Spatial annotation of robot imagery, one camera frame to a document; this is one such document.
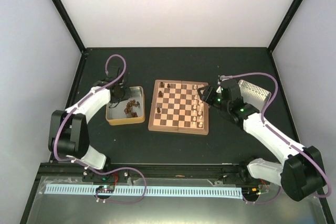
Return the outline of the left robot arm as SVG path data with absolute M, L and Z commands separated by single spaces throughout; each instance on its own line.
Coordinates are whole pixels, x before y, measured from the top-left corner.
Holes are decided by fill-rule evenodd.
M 126 68 L 115 77 L 98 81 L 76 104 L 51 115 L 48 148 L 59 162 L 71 161 L 93 168 L 102 182 L 108 181 L 113 169 L 108 158 L 90 145 L 88 123 L 105 105 L 110 103 L 113 89 L 122 83 Z

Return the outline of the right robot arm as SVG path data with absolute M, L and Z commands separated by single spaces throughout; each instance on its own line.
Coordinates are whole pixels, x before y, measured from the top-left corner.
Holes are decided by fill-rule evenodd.
M 239 179 L 250 184 L 263 179 L 280 186 L 294 201 L 301 201 L 327 185 L 320 151 L 305 147 L 274 127 L 263 115 L 271 93 L 245 80 L 226 79 L 217 88 L 197 88 L 202 102 L 222 111 L 225 119 L 256 138 L 277 158 L 248 161 L 238 171 Z

